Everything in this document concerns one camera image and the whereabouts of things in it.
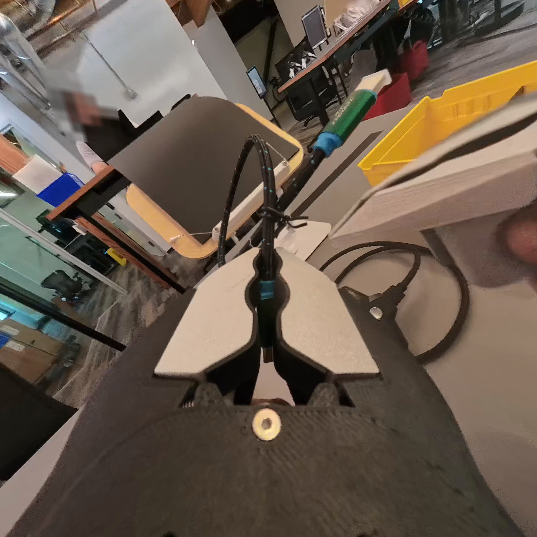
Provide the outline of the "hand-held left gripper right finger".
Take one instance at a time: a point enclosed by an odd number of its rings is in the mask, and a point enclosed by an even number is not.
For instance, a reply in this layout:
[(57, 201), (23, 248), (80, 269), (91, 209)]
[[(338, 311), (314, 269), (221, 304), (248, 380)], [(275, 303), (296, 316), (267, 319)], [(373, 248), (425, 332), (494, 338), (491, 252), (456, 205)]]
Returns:
[(296, 405), (306, 405), (323, 383), (379, 377), (359, 327), (336, 284), (283, 248), (276, 248), (273, 360)]

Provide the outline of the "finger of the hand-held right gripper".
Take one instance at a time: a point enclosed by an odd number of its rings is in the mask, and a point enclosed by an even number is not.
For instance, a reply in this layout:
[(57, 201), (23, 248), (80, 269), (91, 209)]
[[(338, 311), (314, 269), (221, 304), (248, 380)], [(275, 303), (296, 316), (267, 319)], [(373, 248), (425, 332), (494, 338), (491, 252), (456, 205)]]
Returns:
[(536, 91), (513, 98), (506, 105), (468, 124), (419, 157), (371, 186), (365, 196), (420, 177), (454, 159), (470, 155), (516, 135), (536, 122)]
[(369, 237), (398, 229), (425, 230), (519, 209), (536, 197), (536, 154), (525, 152), (469, 167), (447, 163), (399, 184), (370, 189), (332, 229), (330, 238)]

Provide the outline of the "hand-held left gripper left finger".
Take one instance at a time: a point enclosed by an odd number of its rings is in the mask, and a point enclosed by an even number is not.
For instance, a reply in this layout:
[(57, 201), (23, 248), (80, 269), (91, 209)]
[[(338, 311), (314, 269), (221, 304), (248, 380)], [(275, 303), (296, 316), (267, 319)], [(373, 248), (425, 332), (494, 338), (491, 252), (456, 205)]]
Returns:
[(252, 248), (194, 290), (154, 375), (215, 384), (222, 395), (252, 397), (261, 363), (259, 259)]

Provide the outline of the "blue-flecked HDMI cable green plugs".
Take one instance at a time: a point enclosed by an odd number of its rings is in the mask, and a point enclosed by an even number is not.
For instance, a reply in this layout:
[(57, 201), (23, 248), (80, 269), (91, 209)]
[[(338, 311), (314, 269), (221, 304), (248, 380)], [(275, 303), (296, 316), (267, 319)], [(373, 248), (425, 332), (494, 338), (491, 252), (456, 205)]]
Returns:
[[(258, 156), (262, 183), (262, 207), (274, 208), (285, 213), (291, 202), (298, 196), (319, 165), (350, 137), (359, 123), (376, 103), (379, 92), (392, 82), (387, 69), (363, 77), (342, 104), (339, 111), (317, 136), (311, 154), (303, 161), (292, 177), (291, 185), (277, 198), (275, 172), (266, 142), (258, 135), (251, 134), (245, 141), (232, 175), (225, 210), (218, 236), (218, 266), (225, 265), (225, 242), (227, 228), (238, 182), (250, 152), (254, 149)], [(250, 239), (250, 246), (260, 247), (260, 281), (258, 284), (259, 338), (265, 363), (273, 361), (275, 341), (275, 278), (274, 235), (281, 227), (270, 218), (261, 218), (257, 231)]]

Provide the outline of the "black twist tie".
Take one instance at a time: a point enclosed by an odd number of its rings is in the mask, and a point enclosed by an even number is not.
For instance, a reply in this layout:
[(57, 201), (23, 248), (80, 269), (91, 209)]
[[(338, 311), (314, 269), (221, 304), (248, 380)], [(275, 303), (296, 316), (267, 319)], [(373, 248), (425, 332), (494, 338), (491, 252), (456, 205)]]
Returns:
[(299, 229), (305, 227), (308, 224), (309, 217), (306, 215), (291, 216), (278, 211), (270, 207), (262, 207), (258, 211), (258, 215), (261, 218), (270, 218), (272, 221), (280, 227), (287, 227), (290, 229)]

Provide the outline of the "person's right hand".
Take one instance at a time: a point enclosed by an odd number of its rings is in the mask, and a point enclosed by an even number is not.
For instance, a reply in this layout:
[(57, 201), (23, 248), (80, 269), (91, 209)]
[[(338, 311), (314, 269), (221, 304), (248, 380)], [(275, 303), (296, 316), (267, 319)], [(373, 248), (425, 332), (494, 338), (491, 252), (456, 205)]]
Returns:
[(500, 224), (497, 238), (504, 250), (527, 268), (536, 291), (536, 201), (508, 216)]

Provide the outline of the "low red basket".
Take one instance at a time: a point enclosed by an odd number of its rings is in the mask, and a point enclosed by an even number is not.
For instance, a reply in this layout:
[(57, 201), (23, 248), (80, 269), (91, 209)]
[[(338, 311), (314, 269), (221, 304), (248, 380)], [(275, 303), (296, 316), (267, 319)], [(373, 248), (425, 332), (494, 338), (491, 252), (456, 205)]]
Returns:
[(407, 72), (394, 74), (392, 83), (382, 88), (376, 103), (366, 114), (364, 121), (400, 110), (411, 101), (411, 86)]

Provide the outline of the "thin black pole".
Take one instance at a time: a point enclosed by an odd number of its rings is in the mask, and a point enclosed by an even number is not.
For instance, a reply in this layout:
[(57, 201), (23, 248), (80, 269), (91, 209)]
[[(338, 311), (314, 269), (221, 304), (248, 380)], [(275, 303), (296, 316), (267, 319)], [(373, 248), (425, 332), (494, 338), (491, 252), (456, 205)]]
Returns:
[(116, 351), (123, 352), (126, 346), (112, 339), (111, 337), (86, 326), (84, 323), (63, 313), (56, 305), (47, 302), (33, 292), (23, 289), (21, 286), (11, 283), (9, 280), (1, 277), (1, 294), (7, 298), (15, 300), (17, 303), (35, 310), (36, 312), (50, 317), (58, 323), (68, 326), (85, 336), (94, 339)]

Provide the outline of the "black mesh chair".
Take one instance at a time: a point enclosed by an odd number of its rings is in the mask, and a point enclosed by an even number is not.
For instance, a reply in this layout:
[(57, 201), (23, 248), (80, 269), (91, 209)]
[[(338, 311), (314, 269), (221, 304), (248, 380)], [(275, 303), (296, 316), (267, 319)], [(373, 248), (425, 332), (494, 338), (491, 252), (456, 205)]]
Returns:
[(43, 279), (41, 286), (66, 301), (76, 301), (83, 294), (84, 280), (78, 275), (71, 277), (63, 270), (56, 270)]

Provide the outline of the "wooden board stand white base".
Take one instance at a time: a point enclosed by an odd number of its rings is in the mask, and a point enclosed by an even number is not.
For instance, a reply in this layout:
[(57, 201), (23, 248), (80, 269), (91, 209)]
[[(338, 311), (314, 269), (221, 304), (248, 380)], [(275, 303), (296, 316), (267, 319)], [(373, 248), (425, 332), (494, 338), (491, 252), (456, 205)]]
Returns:
[(298, 140), (242, 104), (192, 97), (114, 156), (129, 206), (178, 254), (211, 257), (238, 158), (249, 135), (270, 147), (277, 191), (304, 157)]

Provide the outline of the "grey desk monitor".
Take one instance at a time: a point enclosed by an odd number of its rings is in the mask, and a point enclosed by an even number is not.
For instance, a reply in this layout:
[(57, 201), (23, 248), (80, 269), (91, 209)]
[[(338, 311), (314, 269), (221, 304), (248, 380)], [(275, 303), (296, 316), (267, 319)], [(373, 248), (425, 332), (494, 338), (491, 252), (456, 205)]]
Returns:
[(319, 4), (315, 5), (301, 17), (305, 36), (311, 48), (314, 50), (326, 43), (329, 39), (328, 31), (323, 15), (323, 9)]

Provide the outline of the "blue storage box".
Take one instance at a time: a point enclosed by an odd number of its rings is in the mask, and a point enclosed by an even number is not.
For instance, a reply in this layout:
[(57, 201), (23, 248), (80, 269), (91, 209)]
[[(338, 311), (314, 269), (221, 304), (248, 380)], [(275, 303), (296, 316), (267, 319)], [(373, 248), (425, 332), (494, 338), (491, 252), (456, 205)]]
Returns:
[(36, 196), (53, 207), (62, 205), (68, 198), (84, 186), (77, 176), (64, 172)]

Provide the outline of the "dark chair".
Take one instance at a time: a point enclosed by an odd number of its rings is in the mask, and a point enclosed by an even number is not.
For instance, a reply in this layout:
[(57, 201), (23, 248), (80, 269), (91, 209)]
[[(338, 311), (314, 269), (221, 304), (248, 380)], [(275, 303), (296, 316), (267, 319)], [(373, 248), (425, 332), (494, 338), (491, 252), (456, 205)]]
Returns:
[(76, 412), (1, 365), (1, 481), (9, 480)]

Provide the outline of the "small standing display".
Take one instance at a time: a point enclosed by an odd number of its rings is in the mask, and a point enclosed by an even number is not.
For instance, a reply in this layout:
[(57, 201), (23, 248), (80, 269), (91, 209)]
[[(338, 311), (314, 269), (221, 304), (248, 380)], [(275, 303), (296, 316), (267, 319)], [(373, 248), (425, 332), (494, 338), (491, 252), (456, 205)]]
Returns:
[(258, 97), (260, 99), (265, 99), (268, 89), (266, 83), (264, 82), (263, 77), (258, 71), (257, 67), (254, 65), (246, 72), (248, 79), (250, 80), (252, 86), (254, 87)]

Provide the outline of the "brown top black frame desk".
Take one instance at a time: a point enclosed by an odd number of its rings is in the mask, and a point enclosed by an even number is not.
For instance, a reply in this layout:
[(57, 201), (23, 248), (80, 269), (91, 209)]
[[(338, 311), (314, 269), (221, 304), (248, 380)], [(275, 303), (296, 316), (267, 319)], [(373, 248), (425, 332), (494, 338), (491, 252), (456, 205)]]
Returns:
[(180, 285), (170, 270), (99, 212), (116, 194), (130, 184), (130, 181), (119, 171), (106, 164), (103, 171), (99, 171), (87, 184), (53, 209), (46, 218), (50, 222), (58, 218), (74, 221), (163, 288), (171, 288), (184, 294), (186, 289)]

